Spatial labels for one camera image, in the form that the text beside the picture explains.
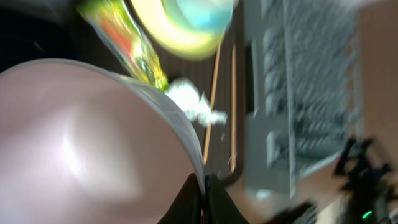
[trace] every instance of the yellow lid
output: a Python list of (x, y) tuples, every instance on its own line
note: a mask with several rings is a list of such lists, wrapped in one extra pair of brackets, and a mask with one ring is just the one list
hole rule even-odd
[(148, 32), (176, 56), (202, 60), (216, 52), (224, 34), (185, 30), (167, 17), (162, 0), (131, 0), (136, 14)]

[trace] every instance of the black object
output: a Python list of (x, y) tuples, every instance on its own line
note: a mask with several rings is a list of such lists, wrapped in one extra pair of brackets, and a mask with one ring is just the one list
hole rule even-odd
[[(391, 223), (387, 205), (397, 197), (393, 195), (394, 187), (382, 178), (392, 169), (388, 163), (374, 168), (366, 157), (367, 150), (375, 142), (373, 138), (362, 142), (349, 139), (336, 165), (333, 174), (348, 177), (348, 182), (341, 190), (352, 193), (343, 223)], [(347, 163), (351, 161), (356, 162), (356, 165), (346, 170)]]
[(75, 59), (72, 40), (59, 25), (0, 9), (0, 72), (35, 59)]
[(206, 198), (201, 198), (195, 174), (191, 174), (160, 224), (248, 224), (216, 175), (206, 177)]
[[(300, 219), (300, 217), (303, 217), (304, 215), (307, 215), (307, 213), (310, 212), (312, 217), (311, 221), (306, 220), (307, 222), (298, 222), (297, 220)], [(317, 207), (314, 203), (312, 202), (305, 202), (298, 207), (292, 208), (285, 210), (278, 215), (276, 215), (274, 218), (271, 220), (265, 222), (265, 224), (314, 224), (317, 222)]]

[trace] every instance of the pink bowl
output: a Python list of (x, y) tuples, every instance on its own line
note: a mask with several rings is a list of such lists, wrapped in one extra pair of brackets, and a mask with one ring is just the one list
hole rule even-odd
[(0, 74), (0, 223), (159, 221), (188, 175), (203, 175), (200, 150), (193, 161), (159, 112), (171, 100), (136, 85), (68, 60)]

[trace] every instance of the plastic wrapper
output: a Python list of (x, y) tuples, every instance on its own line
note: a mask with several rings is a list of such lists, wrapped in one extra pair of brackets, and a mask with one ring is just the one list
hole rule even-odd
[(132, 77), (161, 91), (167, 88), (167, 77), (159, 58), (123, 0), (88, 1), (78, 11)]

